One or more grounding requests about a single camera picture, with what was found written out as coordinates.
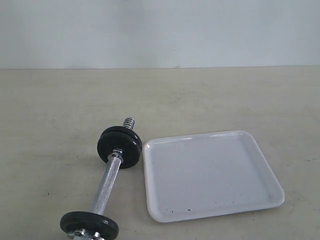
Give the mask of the chrome threaded dumbbell bar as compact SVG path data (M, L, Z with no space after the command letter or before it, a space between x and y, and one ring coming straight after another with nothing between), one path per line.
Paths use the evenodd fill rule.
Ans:
M124 132L128 134L135 133L133 131L135 125L135 120L133 117L126 117L122 125L111 126L104 130L100 137L108 132ZM111 191L113 189L117 174L119 172L122 159L118 156L109 156L108 162L106 162L106 167L99 184L97 193L94 197L92 206L90 208L90 213L95 213L104 216L104 211L109 200Z

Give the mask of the black weight plate end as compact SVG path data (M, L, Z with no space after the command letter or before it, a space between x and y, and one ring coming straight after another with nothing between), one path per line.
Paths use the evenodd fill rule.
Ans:
M106 240L114 240L119 234L119 226L115 221L92 212L68 212L62 216L59 224L61 230L65 233L85 229L93 233L98 232Z

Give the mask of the white plastic tray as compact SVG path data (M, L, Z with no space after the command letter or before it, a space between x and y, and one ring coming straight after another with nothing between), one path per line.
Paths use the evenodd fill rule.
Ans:
M285 192L255 138L230 130L155 138L143 147L147 210L172 223L277 208Z

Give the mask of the chrome spinlock collar nut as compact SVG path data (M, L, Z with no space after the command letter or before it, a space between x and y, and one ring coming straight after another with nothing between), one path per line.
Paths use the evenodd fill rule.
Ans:
M84 228L68 232L67 237L71 240L103 240L99 232L88 231Z

